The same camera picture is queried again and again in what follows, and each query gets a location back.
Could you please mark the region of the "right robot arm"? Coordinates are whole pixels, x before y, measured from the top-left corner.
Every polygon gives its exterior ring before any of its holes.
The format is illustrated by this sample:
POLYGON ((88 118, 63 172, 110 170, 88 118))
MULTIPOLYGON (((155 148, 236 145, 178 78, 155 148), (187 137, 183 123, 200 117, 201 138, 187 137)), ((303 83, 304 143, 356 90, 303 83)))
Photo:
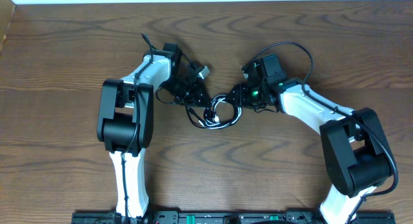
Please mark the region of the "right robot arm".
POLYGON ((368 197, 395 189, 396 162, 372 109, 354 110, 324 98, 305 80, 289 78, 274 54, 253 58, 241 70, 247 82, 230 93, 231 102, 256 112, 273 105, 321 137, 332 186, 314 223, 351 223, 368 197))

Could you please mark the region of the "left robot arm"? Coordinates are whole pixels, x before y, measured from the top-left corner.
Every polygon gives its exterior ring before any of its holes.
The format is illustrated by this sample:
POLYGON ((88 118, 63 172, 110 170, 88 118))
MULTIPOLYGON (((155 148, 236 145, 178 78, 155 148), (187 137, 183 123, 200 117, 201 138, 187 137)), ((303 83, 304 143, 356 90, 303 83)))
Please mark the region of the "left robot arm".
POLYGON ((142 63, 121 79, 107 79, 101 89, 97 138, 114 165, 117 185, 115 223, 148 223, 149 197, 145 187, 145 153, 154 131, 154 95, 168 90, 185 105, 205 106, 200 83, 207 66, 193 62, 178 73, 183 58, 177 44, 161 50, 150 46, 142 63))

